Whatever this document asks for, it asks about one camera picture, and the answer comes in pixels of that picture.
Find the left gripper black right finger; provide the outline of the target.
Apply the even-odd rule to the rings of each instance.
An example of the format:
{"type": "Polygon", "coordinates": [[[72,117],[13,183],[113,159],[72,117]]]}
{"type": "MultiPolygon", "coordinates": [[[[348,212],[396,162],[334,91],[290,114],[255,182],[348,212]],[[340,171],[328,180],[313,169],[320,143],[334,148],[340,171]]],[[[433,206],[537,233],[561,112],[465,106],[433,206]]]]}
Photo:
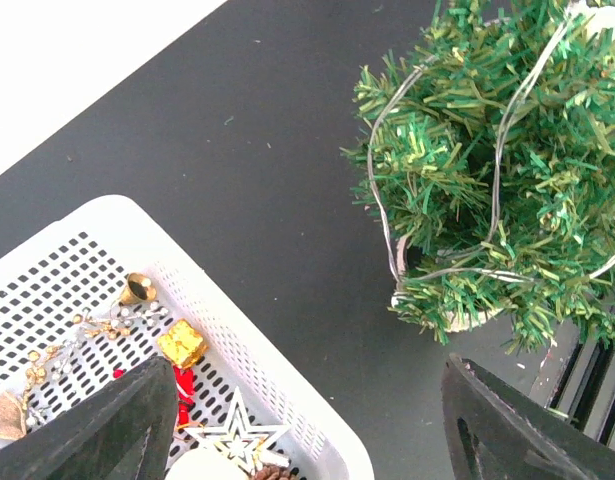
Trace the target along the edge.
{"type": "Polygon", "coordinates": [[[449,355],[441,394],[456,479],[615,479],[615,451],[470,359],[449,355]]]}

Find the gold gift ornament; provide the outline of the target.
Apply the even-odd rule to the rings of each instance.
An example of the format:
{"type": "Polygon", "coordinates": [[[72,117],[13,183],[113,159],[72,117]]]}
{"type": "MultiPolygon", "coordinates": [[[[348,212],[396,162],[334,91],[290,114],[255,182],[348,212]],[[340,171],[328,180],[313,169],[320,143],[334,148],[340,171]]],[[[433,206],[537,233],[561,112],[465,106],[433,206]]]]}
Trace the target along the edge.
{"type": "Polygon", "coordinates": [[[178,320],[159,336],[157,344],[163,355],[181,370],[193,367],[208,349],[203,335],[186,319],[178,320]]]}

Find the fairy light string white bulbs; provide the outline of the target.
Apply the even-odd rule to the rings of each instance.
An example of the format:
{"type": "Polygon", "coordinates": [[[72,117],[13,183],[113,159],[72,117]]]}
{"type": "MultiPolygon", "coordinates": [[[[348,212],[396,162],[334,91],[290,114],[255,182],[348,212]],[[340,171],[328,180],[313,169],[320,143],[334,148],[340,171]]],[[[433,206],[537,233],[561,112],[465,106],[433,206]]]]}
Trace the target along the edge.
{"type": "MultiPolygon", "coordinates": [[[[615,13],[614,12],[615,6],[612,6],[611,9],[613,10],[606,10],[605,7],[598,7],[598,8],[589,7],[586,1],[569,1],[567,7],[564,10],[565,13],[564,13],[563,21],[560,24],[558,24],[558,27],[556,27],[556,30],[550,37],[549,41],[547,42],[547,45],[544,47],[541,54],[539,55],[535,66],[532,68],[530,73],[525,77],[525,79],[522,81],[522,83],[520,84],[520,86],[518,87],[514,95],[511,97],[511,100],[509,101],[506,107],[506,110],[504,111],[501,123],[499,124],[498,130],[497,130],[497,137],[496,137],[497,141],[496,141],[495,155],[494,155],[494,162],[495,162],[494,175],[493,175],[492,192],[491,192],[490,229],[489,229],[488,235],[486,239],[484,240],[484,242],[489,242],[492,239],[496,229],[498,228],[497,225],[498,225],[498,220],[499,220],[500,213],[501,213],[501,208],[500,208],[501,161],[503,158],[504,146],[506,143],[509,130],[518,121],[517,118],[519,118],[516,112],[522,106],[522,104],[524,104],[526,98],[528,97],[529,93],[531,92],[534,85],[536,84],[539,78],[539,75],[543,71],[551,54],[556,50],[556,47],[563,40],[565,35],[568,33],[569,29],[572,28],[571,26],[573,25],[573,22],[575,20],[577,19],[583,20],[584,29],[586,29],[587,25],[591,22],[595,25],[600,26],[601,28],[600,31],[602,31],[602,29],[609,30],[613,36],[613,33],[615,32],[615,22],[613,22],[613,20],[612,20],[613,23],[610,23],[610,25],[598,24],[598,22],[595,21],[595,18],[599,15],[599,12],[601,10],[604,11],[605,13],[607,12],[610,12],[612,14],[615,13]]],[[[601,18],[605,18],[605,17],[609,18],[607,15],[605,15],[605,13],[601,15],[601,18]]],[[[381,196],[380,196],[380,193],[379,193],[379,190],[376,184],[376,180],[375,180],[375,175],[373,171],[373,157],[372,157],[373,142],[376,139],[378,129],[380,128],[381,124],[383,123],[387,115],[394,111],[397,103],[404,97],[407,91],[416,83],[416,81],[425,73],[425,71],[428,68],[430,68],[430,66],[437,60],[438,60],[438,56],[429,55],[420,65],[416,65],[414,67],[414,71],[403,80],[403,82],[400,84],[398,89],[395,91],[394,95],[386,103],[385,107],[382,109],[382,111],[380,112],[380,114],[377,116],[376,120],[372,124],[370,138],[368,142],[368,151],[366,155],[367,176],[368,176],[368,180],[370,183],[370,189],[371,189],[372,195],[379,209],[380,221],[382,225],[382,232],[383,232],[385,244],[387,247],[389,269],[392,274],[392,277],[394,278],[396,282],[397,290],[402,288],[403,281],[404,281],[404,276],[403,276],[404,270],[399,266],[400,264],[398,263],[394,255],[393,245],[392,245],[392,240],[391,240],[391,232],[390,232],[390,228],[388,225],[388,217],[387,217],[386,209],[381,200],[381,196]]],[[[453,257],[450,257],[450,258],[463,259],[465,257],[468,257],[469,255],[480,252],[482,249],[483,249],[482,245],[480,247],[473,247],[473,248],[461,251],[460,253],[457,252],[454,254],[453,257]]],[[[596,269],[595,271],[589,274],[586,274],[586,277],[590,280],[598,278],[599,276],[603,275],[605,272],[610,270],[614,265],[615,265],[615,253],[613,256],[608,258],[608,260],[600,268],[596,269]]],[[[527,282],[533,281],[532,278],[522,276],[520,274],[515,274],[509,271],[504,271],[504,270],[495,270],[495,269],[492,270],[492,269],[483,269],[483,268],[475,268],[475,267],[459,268],[457,266],[452,266],[450,268],[441,269],[437,272],[429,273],[429,274],[417,277],[415,280],[416,281],[430,280],[433,278],[440,277],[442,275],[454,274],[454,273],[460,273],[460,272],[475,272],[475,273],[485,275],[489,278],[502,280],[508,283],[523,283],[523,282],[527,283],[527,282]]]]}

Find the white plastic perforated basket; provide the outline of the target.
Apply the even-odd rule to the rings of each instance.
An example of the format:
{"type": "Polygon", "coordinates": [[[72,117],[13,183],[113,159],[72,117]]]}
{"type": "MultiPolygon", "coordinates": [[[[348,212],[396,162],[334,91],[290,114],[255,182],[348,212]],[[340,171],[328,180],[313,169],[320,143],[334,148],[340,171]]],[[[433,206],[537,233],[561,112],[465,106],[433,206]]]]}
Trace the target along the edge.
{"type": "Polygon", "coordinates": [[[286,423],[279,448],[305,479],[370,479],[354,431],[193,259],[134,201],[91,200],[0,259],[0,392],[19,392],[26,354],[65,340],[81,307],[105,313],[133,271],[150,277],[168,315],[138,323],[127,340],[87,339],[67,379],[41,387],[33,403],[49,417],[95,394],[116,368],[157,351],[157,337],[186,319],[209,350],[194,370],[200,420],[219,419],[240,389],[253,420],[286,423]]]}

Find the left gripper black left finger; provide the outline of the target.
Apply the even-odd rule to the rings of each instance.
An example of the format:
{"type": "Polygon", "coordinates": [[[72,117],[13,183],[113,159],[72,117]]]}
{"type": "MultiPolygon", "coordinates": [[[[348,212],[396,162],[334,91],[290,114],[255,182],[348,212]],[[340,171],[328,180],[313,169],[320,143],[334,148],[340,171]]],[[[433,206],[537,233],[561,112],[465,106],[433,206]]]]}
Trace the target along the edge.
{"type": "Polygon", "coordinates": [[[169,362],[152,357],[0,450],[0,479],[162,479],[178,414],[169,362]]]}

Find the small green christmas tree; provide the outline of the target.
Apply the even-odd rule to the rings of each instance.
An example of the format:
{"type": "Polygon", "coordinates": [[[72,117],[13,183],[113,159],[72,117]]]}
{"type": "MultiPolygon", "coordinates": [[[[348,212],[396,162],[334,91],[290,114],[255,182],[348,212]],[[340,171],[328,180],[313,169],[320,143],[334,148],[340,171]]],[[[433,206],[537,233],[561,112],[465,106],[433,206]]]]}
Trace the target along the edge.
{"type": "MultiPolygon", "coordinates": [[[[384,71],[363,69],[355,86],[364,135],[347,157],[363,172],[358,202],[381,224],[366,167],[371,126],[414,67],[438,56],[381,124],[372,157],[394,255],[405,235],[422,253],[401,289],[392,277],[390,308],[440,343],[452,334],[446,313],[462,318],[478,309],[501,309],[510,319],[511,350],[552,345],[565,321],[582,338],[615,342],[615,265],[586,277],[615,253],[615,32],[591,22],[584,29],[577,19],[551,54],[509,130],[498,228],[484,242],[499,124],[568,3],[514,1],[489,20],[484,1],[440,1],[413,51],[387,54],[384,71]],[[450,258],[481,245],[476,254],[450,258]],[[415,280],[452,266],[533,281],[475,272],[415,280]]],[[[598,24],[615,22],[615,13],[603,13],[598,24]]]]}

